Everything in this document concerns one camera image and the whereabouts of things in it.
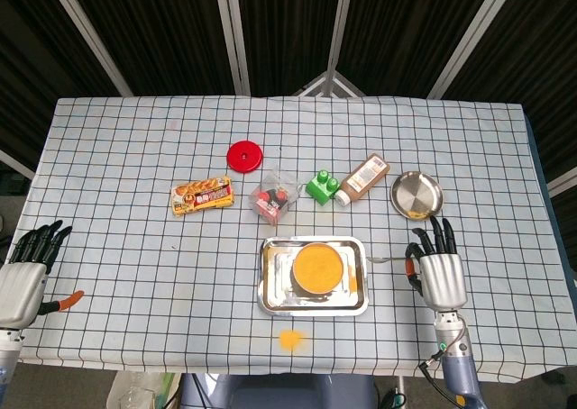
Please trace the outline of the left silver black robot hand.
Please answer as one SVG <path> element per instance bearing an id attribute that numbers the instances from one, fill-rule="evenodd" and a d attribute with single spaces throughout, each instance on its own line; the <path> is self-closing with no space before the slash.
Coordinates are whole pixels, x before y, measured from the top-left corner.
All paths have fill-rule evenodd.
<path id="1" fill-rule="evenodd" d="M 25 233 L 15 244 L 10 259 L 1 267 L 1 328 L 20 331 L 37 316 L 65 311 L 84 296 L 78 290 L 69 297 L 45 302 L 45 287 L 59 256 L 60 247 L 72 232 L 58 220 Z"/>

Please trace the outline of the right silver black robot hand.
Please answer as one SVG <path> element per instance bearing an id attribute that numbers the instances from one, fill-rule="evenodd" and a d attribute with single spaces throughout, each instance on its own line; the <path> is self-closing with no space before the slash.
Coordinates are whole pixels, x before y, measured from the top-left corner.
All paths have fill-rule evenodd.
<path id="1" fill-rule="evenodd" d="M 456 250 L 453 227 L 446 218 L 430 217 L 435 243 L 427 232 L 412 232 L 421 244 L 410 242 L 405 251 L 405 272 L 409 284 L 435 312 L 459 310 L 467 303 L 463 262 Z"/>

